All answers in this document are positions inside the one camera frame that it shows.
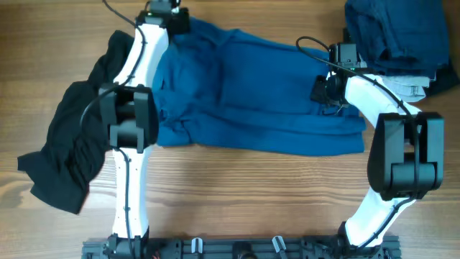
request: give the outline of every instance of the folded clothing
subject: folded clothing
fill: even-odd
[[[323,106],[310,100],[316,76],[327,73],[325,64],[293,46],[191,19],[190,33],[171,39],[154,77],[158,145],[363,152],[365,123],[355,107],[324,116]]]
[[[426,76],[381,76],[383,83],[403,101],[417,102],[425,98],[424,88],[430,86]]]
[[[436,80],[430,83],[429,88],[425,88],[427,97],[448,91],[449,89],[460,85],[460,78],[457,75],[452,60],[449,59],[448,65],[439,68],[436,71]]]
[[[434,78],[449,62],[449,35],[441,0],[348,0],[351,38],[367,65],[387,76]]]

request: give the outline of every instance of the wood grain surface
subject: wood grain surface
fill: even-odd
[[[134,18],[144,2],[116,0]],[[185,0],[191,14],[293,44],[301,35],[341,39],[344,0]],[[444,2],[451,53],[460,68],[460,1]],[[115,207],[111,153],[80,215],[30,194],[17,156],[39,150],[66,88],[85,80],[115,29],[133,29],[96,0],[0,1],[0,258],[79,258],[89,237],[111,234]],[[446,119],[445,178],[404,212],[390,232],[405,259],[460,258],[460,88],[419,107]],[[153,237],[332,235],[366,194],[366,152],[330,158],[210,147],[153,152],[147,206]]]

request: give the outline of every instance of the crumpled fabric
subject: crumpled fabric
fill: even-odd
[[[116,31],[107,53],[99,58],[87,81],[75,82],[64,93],[48,128],[45,146],[39,152],[17,158],[18,170],[34,181],[31,193],[57,209],[77,214],[85,201],[89,182],[104,164],[109,141],[99,106],[79,122],[83,110],[98,96],[102,83],[112,82],[122,69],[134,39]]]
[[[316,76],[327,73],[325,64],[294,46],[191,19],[190,33],[171,39],[154,77],[157,144],[296,155],[363,152],[365,123],[355,107],[324,116],[324,106],[310,100]]]

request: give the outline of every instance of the blue t-shirt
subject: blue t-shirt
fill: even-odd
[[[157,144],[298,155],[363,152],[366,126],[355,107],[323,116],[323,106],[310,100],[316,76],[327,72],[293,46],[191,19],[190,33],[171,39],[155,74]]]

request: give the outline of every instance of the white fabric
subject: white fabric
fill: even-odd
[[[430,86],[426,76],[381,76],[383,83],[395,92],[403,101],[417,102],[425,98],[423,88]]]

